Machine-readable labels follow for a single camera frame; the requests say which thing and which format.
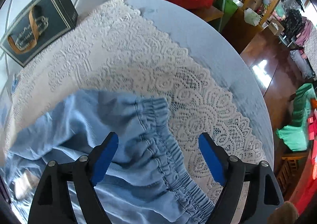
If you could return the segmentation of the light blue trousers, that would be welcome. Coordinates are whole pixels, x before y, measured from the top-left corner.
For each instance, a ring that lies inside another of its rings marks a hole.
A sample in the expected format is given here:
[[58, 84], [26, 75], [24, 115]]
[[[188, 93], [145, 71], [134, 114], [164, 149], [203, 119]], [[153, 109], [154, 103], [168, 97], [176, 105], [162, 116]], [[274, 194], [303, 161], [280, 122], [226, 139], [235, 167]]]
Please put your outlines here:
[[184, 166], [164, 98], [80, 90], [22, 129], [1, 168], [13, 186], [25, 170], [89, 154], [110, 132], [118, 149], [96, 193], [113, 223], [205, 223], [214, 203]]

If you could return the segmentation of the green fabric bag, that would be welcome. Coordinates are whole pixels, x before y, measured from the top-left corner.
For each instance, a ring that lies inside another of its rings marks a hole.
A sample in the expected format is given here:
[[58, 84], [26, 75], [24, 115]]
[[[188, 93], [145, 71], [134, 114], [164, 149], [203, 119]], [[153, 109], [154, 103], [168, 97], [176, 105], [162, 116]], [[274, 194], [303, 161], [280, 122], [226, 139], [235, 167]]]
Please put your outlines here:
[[292, 151], [304, 151], [308, 148], [307, 119], [312, 111], [311, 99], [316, 99], [313, 84], [305, 83], [296, 91], [291, 122], [276, 130], [277, 137]]

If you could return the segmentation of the white lace tablecloth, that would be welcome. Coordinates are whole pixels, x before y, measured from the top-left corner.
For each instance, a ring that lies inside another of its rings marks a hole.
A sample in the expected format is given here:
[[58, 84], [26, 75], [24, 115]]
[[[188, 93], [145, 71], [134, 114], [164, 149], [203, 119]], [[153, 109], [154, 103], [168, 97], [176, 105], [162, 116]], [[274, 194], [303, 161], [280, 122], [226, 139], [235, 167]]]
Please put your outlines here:
[[140, 9], [110, 0], [37, 55], [17, 75], [4, 150], [17, 133], [81, 88], [162, 96], [169, 128], [191, 177], [211, 198], [220, 186], [207, 173], [197, 137], [208, 132], [248, 163], [266, 158], [254, 119], [268, 122], [261, 92], [235, 49], [210, 25], [163, 0]]

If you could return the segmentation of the dark gift box with ribbon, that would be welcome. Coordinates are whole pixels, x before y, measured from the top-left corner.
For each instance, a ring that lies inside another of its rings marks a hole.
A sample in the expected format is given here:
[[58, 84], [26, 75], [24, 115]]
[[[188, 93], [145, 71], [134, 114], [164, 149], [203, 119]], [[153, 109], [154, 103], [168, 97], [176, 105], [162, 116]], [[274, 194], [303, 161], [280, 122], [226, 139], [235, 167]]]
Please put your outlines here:
[[1, 49], [25, 67], [48, 45], [73, 30], [77, 17], [71, 0], [32, 0], [1, 38]]

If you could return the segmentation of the green cylindrical bin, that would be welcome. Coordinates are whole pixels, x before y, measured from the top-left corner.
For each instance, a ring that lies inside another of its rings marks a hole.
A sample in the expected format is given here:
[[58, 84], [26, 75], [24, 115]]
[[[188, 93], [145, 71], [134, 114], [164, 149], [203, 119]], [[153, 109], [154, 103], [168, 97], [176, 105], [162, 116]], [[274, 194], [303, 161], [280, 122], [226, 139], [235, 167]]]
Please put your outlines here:
[[215, 20], [213, 27], [219, 32], [222, 32], [230, 18], [234, 15], [234, 13], [236, 13], [237, 10], [238, 6], [233, 2], [233, 0], [226, 0], [223, 16]]

